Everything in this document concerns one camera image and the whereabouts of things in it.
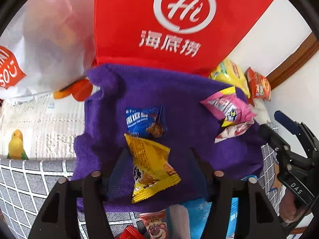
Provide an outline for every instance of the yellow chip bag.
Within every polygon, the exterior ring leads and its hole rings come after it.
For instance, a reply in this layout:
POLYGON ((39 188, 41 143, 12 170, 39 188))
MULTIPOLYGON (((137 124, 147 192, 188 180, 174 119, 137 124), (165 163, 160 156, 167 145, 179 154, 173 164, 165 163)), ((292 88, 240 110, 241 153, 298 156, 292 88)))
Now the yellow chip bag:
POLYGON ((147 199, 181 181, 167 162, 170 148, 148 139, 124 136, 134 158, 132 203, 147 199))
POLYGON ((240 67, 232 60, 226 58, 217 68, 209 75, 210 79, 234 85, 245 93, 247 98, 250 98, 250 91, 247 80, 240 67))

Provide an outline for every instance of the red sticker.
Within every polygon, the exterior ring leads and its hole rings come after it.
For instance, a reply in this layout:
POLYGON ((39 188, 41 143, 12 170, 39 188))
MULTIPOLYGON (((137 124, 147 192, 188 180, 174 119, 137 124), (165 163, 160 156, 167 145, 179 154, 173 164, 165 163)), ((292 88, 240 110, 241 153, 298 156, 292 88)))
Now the red sticker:
POLYGON ((10 86, 15 86, 25 76, 14 54, 0 46, 0 87, 8 89, 10 86))
POLYGON ((95 0, 97 63, 208 76, 273 0, 95 0))

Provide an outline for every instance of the purple cloth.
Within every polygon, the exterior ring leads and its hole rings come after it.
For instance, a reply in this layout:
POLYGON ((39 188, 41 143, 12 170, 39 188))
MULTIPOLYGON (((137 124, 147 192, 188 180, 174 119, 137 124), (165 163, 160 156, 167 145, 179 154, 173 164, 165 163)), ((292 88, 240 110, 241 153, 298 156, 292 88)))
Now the purple cloth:
MULTIPOLYGON (((127 161, 118 192, 105 205, 108 212, 154 212, 206 196, 202 177, 194 175, 189 165, 189 148, 195 148, 215 170, 232 178, 260 173, 263 141, 257 135, 259 126, 253 125, 242 136, 215 144, 215 137, 223 130, 221 123, 199 103, 229 85, 186 73, 113 64, 91 69, 87 76, 101 90, 85 102, 85 131, 74 142, 77 167, 73 179, 101 169, 117 157, 119 148, 128 148, 124 138, 126 108, 161 104, 166 130, 162 138, 155 140, 171 148, 169 163, 181 177, 179 184, 131 204, 133 164, 127 161)), ((240 89, 236 93, 246 101, 240 89)))

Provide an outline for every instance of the silver bolt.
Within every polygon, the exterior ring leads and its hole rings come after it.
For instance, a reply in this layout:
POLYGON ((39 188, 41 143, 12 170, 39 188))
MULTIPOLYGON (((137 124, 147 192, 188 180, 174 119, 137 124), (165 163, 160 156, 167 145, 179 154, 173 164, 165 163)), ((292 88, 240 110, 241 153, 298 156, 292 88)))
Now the silver bolt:
POLYGON ((254 177, 249 177, 249 178, 248 178, 248 181, 249 181, 250 183, 253 183, 253 184, 257 183, 257 179, 254 178, 254 177))
POLYGON ((222 172, 222 171, 215 171, 214 174, 217 177, 223 177, 224 176, 224 172, 222 172))
POLYGON ((100 175, 101 175, 100 171, 94 171, 94 172, 91 173, 92 177, 99 177, 100 175))
POLYGON ((68 179, 65 178, 65 177, 61 177, 58 179, 58 183, 62 184, 62 183, 65 183, 68 179))

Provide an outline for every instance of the parrot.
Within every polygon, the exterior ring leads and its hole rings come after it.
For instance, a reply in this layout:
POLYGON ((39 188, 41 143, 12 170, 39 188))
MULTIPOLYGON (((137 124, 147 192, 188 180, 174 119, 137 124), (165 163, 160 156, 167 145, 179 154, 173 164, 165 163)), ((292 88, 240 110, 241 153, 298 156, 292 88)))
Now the parrot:
POLYGON ((8 145, 8 151, 7 159, 29 160, 23 149, 23 135, 19 129, 12 133, 11 141, 8 145))

